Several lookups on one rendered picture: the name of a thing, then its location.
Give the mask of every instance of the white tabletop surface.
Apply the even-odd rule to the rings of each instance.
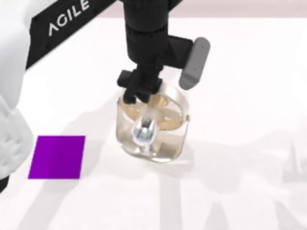
[[[307,183],[283,181],[307,114],[307,19],[171,19],[169,33],[212,47],[181,157],[156,165],[118,146],[116,81],[135,65],[123,19],[97,18],[27,71],[18,106],[36,137],[86,135],[82,178],[28,180],[29,157],[0,196],[0,230],[307,228]]]

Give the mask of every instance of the purple square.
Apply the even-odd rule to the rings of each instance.
[[[79,179],[85,136],[39,136],[29,179]]]

